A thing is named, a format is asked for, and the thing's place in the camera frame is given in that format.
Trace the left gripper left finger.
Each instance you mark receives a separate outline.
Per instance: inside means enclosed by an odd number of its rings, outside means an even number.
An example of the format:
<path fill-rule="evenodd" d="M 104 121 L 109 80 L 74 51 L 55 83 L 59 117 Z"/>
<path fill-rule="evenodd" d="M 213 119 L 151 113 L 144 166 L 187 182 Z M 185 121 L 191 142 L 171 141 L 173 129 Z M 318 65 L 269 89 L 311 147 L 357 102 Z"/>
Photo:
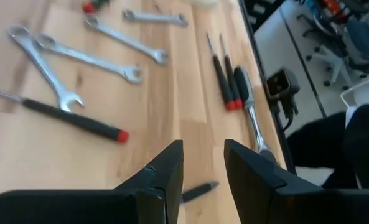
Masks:
<path fill-rule="evenodd" d="M 112 190 L 12 190 L 0 194 L 0 223 L 176 223 L 184 179 L 175 140 Z"/>

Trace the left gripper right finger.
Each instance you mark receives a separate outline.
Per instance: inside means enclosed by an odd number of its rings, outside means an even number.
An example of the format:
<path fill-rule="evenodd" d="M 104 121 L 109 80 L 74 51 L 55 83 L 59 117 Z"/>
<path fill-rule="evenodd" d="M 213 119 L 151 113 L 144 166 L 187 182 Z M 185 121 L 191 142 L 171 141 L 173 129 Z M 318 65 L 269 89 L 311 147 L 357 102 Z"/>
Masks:
<path fill-rule="evenodd" d="M 242 223 L 369 223 L 369 190 L 325 190 L 233 139 L 224 159 Z"/>

